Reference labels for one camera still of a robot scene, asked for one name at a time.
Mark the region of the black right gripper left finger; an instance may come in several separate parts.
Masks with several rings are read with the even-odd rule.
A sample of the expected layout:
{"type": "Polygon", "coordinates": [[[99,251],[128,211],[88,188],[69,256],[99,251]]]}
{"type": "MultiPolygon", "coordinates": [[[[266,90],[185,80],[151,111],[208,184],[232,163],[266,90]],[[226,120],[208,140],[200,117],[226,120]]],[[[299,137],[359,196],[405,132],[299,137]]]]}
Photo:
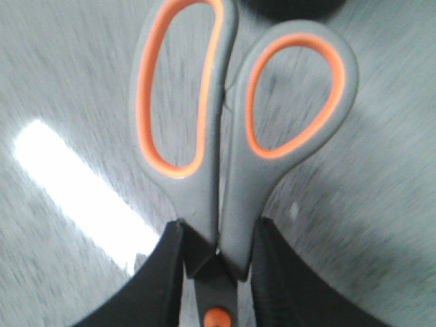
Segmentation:
{"type": "Polygon", "coordinates": [[[214,247],[181,219],[170,221],[139,271],[109,300],[76,326],[178,326],[183,263],[196,274],[214,247]]]}

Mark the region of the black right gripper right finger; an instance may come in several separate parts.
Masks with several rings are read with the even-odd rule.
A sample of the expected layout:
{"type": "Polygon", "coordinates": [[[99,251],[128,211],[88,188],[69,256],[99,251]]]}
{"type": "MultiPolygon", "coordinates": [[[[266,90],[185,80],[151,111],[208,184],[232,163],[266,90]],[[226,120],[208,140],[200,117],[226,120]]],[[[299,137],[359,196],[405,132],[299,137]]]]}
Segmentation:
{"type": "Polygon", "coordinates": [[[251,291],[257,326],[385,326],[318,277],[271,219],[253,232],[251,291]]]}

